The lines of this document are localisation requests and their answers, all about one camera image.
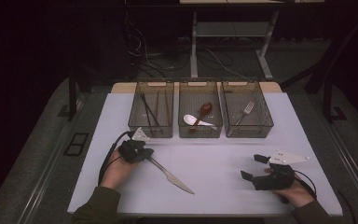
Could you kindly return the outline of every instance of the utensil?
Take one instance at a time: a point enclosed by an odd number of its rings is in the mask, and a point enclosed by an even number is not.
[[[157,166],[166,176],[167,179],[176,185],[179,189],[182,189],[188,193],[195,194],[193,190],[191,190],[188,186],[186,186],[184,183],[182,183],[178,178],[176,178],[173,174],[171,174],[169,171],[167,171],[161,164],[159,164],[157,161],[155,161],[153,158],[148,157],[148,161],[153,163],[155,166]]]
[[[207,102],[201,106],[199,117],[197,118],[196,122],[194,122],[193,126],[199,125],[200,120],[207,114],[211,113],[212,111],[212,104]],[[191,133],[195,132],[195,128],[190,128],[189,131]]]
[[[193,125],[196,122],[197,118],[192,115],[184,115],[183,120],[186,124]],[[214,126],[212,123],[207,123],[202,120],[199,121],[199,125],[212,126],[213,129],[217,130],[217,127]]]
[[[238,125],[239,123],[241,123],[242,119],[251,113],[254,105],[255,105],[255,102],[253,102],[253,101],[248,103],[248,105],[242,111],[242,116],[237,120],[235,125]],[[230,136],[231,134],[232,134],[232,129],[231,129],[231,131],[229,131],[228,136]]]

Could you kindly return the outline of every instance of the spoon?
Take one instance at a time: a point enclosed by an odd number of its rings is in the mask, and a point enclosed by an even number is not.
[[[192,115],[185,115],[183,117],[183,120],[185,121],[186,124],[193,125],[196,122],[197,118]],[[212,128],[217,130],[217,127],[215,127],[212,123],[207,123],[202,120],[200,120],[199,125],[213,126]]]
[[[196,122],[194,122],[193,126],[199,125],[200,120],[207,114],[211,113],[212,111],[212,104],[210,102],[207,102],[201,106],[199,117],[197,118]],[[195,128],[191,128],[190,132],[195,132]]]

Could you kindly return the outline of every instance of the plastic container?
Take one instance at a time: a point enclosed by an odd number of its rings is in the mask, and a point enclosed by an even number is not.
[[[188,125],[184,121],[185,115],[198,118],[201,107],[211,103],[212,110],[202,121],[214,126]],[[216,81],[210,78],[185,78],[179,84],[179,136],[181,138],[219,138],[223,120],[217,91]]]
[[[265,138],[274,126],[260,84],[253,80],[237,79],[223,81],[220,98],[226,137],[229,138]],[[236,124],[243,110],[250,103],[255,105],[248,115]]]
[[[130,130],[141,127],[150,138],[172,138],[173,88],[171,80],[138,81],[128,124]]]

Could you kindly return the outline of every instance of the butter knife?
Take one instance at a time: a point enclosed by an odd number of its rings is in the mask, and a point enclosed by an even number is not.
[[[169,171],[167,171],[161,164],[159,164],[153,158],[149,157],[149,158],[147,158],[147,160],[150,161],[151,163],[153,163],[155,166],[157,166],[167,176],[167,179],[171,183],[173,183],[174,185],[179,187],[179,189],[182,189],[182,190],[184,190],[184,191],[186,191],[188,193],[191,193],[191,194],[195,194],[193,192],[193,190],[188,188],[184,183],[182,183],[178,178],[176,178],[173,174],[171,174]]]

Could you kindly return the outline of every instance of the metal fork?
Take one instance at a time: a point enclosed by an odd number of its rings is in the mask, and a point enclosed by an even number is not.
[[[242,111],[242,116],[238,119],[238,121],[235,123],[235,125],[238,125],[245,116],[247,116],[251,113],[254,105],[255,105],[255,102],[253,102],[253,101],[249,102],[249,104]]]

